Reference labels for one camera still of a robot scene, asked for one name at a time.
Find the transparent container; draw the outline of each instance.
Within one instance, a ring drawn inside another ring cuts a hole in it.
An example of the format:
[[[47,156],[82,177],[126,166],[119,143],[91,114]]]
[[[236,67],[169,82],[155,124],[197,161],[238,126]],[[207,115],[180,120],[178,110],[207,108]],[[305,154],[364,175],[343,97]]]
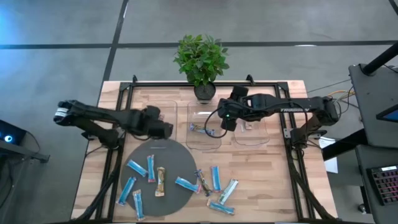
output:
[[[188,104],[187,146],[190,149],[214,150],[221,146],[221,139],[211,138],[203,132],[207,117],[217,109],[218,102],[191,101]],[[217,113],[207,122],[207,130],[214,136],[221,135],[221,119]]]
[[[147,101],[143,108],[147,106],[156,106],[160,109],[159,119],[173,125],[173,133],[171,140],[176,140],[177,136],[177,103],[172,100],[150,100]]]
[[[270,136],[267,132],[266,119],[262,118],[261,121],[254,122],[237,119],[234,139],[236,147],[261,146],[269,142]]]

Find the led light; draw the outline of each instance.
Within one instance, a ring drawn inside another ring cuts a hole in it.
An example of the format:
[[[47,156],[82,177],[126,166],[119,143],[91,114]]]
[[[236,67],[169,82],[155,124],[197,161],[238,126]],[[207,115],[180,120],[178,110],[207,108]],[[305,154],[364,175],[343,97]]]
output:
[[[5,142],[11,142],[12,141],[12,136],[6,136],[4,137]]]

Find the gray floor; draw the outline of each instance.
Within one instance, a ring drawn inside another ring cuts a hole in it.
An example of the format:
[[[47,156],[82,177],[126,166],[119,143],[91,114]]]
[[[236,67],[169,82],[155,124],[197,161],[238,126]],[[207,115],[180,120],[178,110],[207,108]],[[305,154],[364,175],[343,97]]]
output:
[[[122,0],[0,2],[0,44],[90,44],[112,42]],[[394,40],[398,15],[387,0],[130,0],[120,43],[176,42],[207,33],[223,41]],[[334,47],[233,47],[231,68],[220,80],[305,80],[313,90],[348,78],[348,66],[366,63],[386,45]],[[172,62],[175,49],[118,49],[110,80],[183,80]],[[48,164],[27,164],[7,213],[9,223],[68,220],[87,142],[76,128],[52,117],[60,100],[95,105],[109,49],[0,50],[0,119],[34,133]],[[347,90],[342,83],[309,96]],[[351,107],[327,136],[343,138],[362,127]],[[356,206],[359,189],[342,185],[352,155],[339,157],[330,174],[338,215],[371,222]]]

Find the light blue wrapper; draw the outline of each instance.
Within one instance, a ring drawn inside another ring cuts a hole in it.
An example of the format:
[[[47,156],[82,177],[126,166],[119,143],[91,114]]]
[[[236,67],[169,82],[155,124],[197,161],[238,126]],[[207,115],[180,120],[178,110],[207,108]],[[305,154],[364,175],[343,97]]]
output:
[[[137,219],[138,221],[142,221],[145,219],[144,213],[142,212],[142,199],[141,199],[141,190],[136,190],[132,193],[134,196],[134,204],[136,206]]]
[[[134,162],[133,160],[130,159],[130,161],[127,163],[127,166],[132,168],[133,170],[137,171],[142,177],[145,177],[148,173],[144,168],[142,168],[138,163]]]
[[[237,186],[238,183],[239,183],[238,180],[231,179],[231,181],[229,182],[228,186],[225,188],[225,190],[221,194],[220,199],[218,199],[218,203],[224,205],[225,201],[232,194],[232,192],[234,191],[234,189],[235,189],[235,187]]]
[[[227,213],[228,215],[235,215],[235,208],[227,207],[225,205],[212,202],[210,199],[207,201],[207,206],[211,209]]]
[[[211,167],[211,173],[213,174],[214,192],[221,192],[220,172],[218,170],[218,166]]]
[[[148,162],[148,182],[156,182],[154,172],[154,155],[147,156]]]
[[[124,189],[122,191],[122,194],[119,197],[119,200],[116,202],[122,206],[124,206],[126,204],[126,200],[127,200],[127,196],[129,196],[129,193],[132,189],[132,186],[134,185],[134,183],[136,182],[136,178],[135,177],[130,177],[129,180],[126,183],[126,186],[124,186]]]
[[[175,180],[175,183],[181,185],[182,187],[185,187],[186,189],[196,192],[197,194],[199,194],[199,192],[200,192],[201,185],[197,185],[197,184],[193,185],[189,181],[187,181],[181,177],[177,177],[177,180]]]

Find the dark gray circular plate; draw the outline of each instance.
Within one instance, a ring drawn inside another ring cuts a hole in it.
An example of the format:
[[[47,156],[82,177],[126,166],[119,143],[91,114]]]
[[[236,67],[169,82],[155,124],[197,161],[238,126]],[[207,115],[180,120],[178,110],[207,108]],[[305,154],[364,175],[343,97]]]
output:
[[[148,175],[142,177],[135,170],[127,166],[130,159],[147,169],[147,156],[154,156],[154,171],[156,182],[148,183]],[[155,197],[157,187],[157,169],[164,167],[165,173],[165,195],[163,197]],[[127,158],[122,167],[120,182],[122,189],[130,177],[137,179],[128,198],[127,203],[136,209],[134,205],[134,197],[132,192],[141,189],[142,210],[144,215],[158,217],[170,215],[180,210],[192,196],[192,191],[183,188],[175,183],[177,177],[184,178],[191,183],[197,182],[194,174],[197,166],[192,155],[180,143],[173,140],[151,140],[141,144]]]

